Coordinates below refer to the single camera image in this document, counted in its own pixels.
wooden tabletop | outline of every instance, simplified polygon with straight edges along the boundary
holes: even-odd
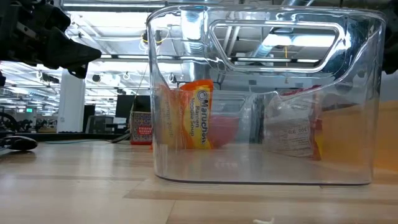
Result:
[[[127,142],[0,152],[0,223],[398,223],[395,171],[376,169],[364,187],[321,188],[178,184],[152,166],[148,147]]]

clear plastic bin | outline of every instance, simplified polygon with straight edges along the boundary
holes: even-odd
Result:
[[[172,6],[147,20],[155,174],[181,182],[372,180],[383,16]],[[356,127],[349,136],[345,127]]]

ramen package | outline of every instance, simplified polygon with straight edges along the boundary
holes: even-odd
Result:
[[[197,80],[180,87],[181,135],[186,149],[212,149],[210,129],[213,81]]]
[[[316,87],[280,92],[270,100],[264,116],[267,151],[321,159],[321,99],[317,91],[310,91]]]

ceiling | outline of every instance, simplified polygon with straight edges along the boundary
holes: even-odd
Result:
[[[86,78],[85,103],[95,104],[96,112],[113,115],[116,108],[117,89],[126,94],[149,95],[149,65],[147,63],[148,49],[142,41],[142,34],[146,29],[146,19],[151,11],[163,7],[163,1],[139,2],[133,6],[126,6],[127,2],[134,1],[97,1],[97,0],[64,0],[64,9],[71,17],[72,24],[66,35],[76,42],[100,49],[103,53],[101,59],[91,62]],[[217,1],[222,4],[231,4],[238,1]],[[266,5],[280,4],[281,1],[246,1],[247,4]],[[222,43],[226,27],[221,27],[216,32],[218,40]],[[167,35],[173,34],[170,28]],[[258,30],[245,29],[239,32],[240,40],[234,46],[233,53],[249,54],[250,50],[261,45],[263,34]],[[162,52],[167,55],[180,55],[176,52],[172,40],[162,44]],[[311,46],[287,46],[278,50],[273,49],[274,57],[299,57],[300,54],[311,55],[320,59],[325,49]],[[110,55],[122,55],[112,58]],[[175,75],[183,79],[183,66],[181,63],[160,64],[159,68],[169,85],[169,76]],[[18,110],[26,106],[37,107],[38,113],[44,115],[57,114],[60,99],[60,85],[43,81],[43,74],[62,80],[62,69],[51,70],[42,65],[31,67],[23,63],[1,62],[0,69],[7,77],[6,88],[0,90],[0,104],[5,110]],[[93,81],[93,76],[99,75],[101,80]]]

ceiling light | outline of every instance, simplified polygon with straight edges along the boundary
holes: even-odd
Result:
[[[301,63],[315,63],[318,61],[319,60],[317,60],[317,59],[297,59],[297,62],[301,62]]]
[[[101,77],[101,82],[107,84],[108,86],[118,86],[120,84],[119,75],[103,75]]]
[[[29,94],[29,92],[27,90],[24,90],[22,88],[18,88],[18,87],[8,87],[8,88],[14,93],[20,93],[20,94],[25,94],[25,95]]]
[[[9,106],[9,105],[3,105],[5,108],[26,108],[25,106]]]
[[[12,80],[8,80],[8,79],[6,79],[6,83],[10,83],[10,84],[13,84],[13,85],[17,84],[16,82],[14,82]]]
[[[203,13],[181,11],[181,27],[184,39],[199,40],[202,32]]]
[[[174,57],[173,56],[167,56],[167,55],[159,55],[159,56],[156,56],[156,58],[158,59],[158,60],[173,60],[174,59]]]
[[[121,59],[148,59],[146,55],[119,55],[118,58]]]
[[[292,41],[290,37],[286,35],[268,34],[264,41],[262,41],[262,44],[265,46],[289,46],[292,45]]]
[[[58,104],[56,104],[56,103],[51,103],[51,102],[48,102],[48,101],[42,101],[44,104],[46,104],[46,105],[51,105],[51,106],[58,106]]]
[[[257,62],[290,62],[289,58],[238,58],[240,62],[252,62],[253,60]]]
[[[65,3],[63,4],[63,7],[143,7],[143,8],[162,8],[164,7],[164,4],[82,4],[82,3]]]
[[[301,47],[330,47],[335,41],[334,35],[298,35],[292,45]]]

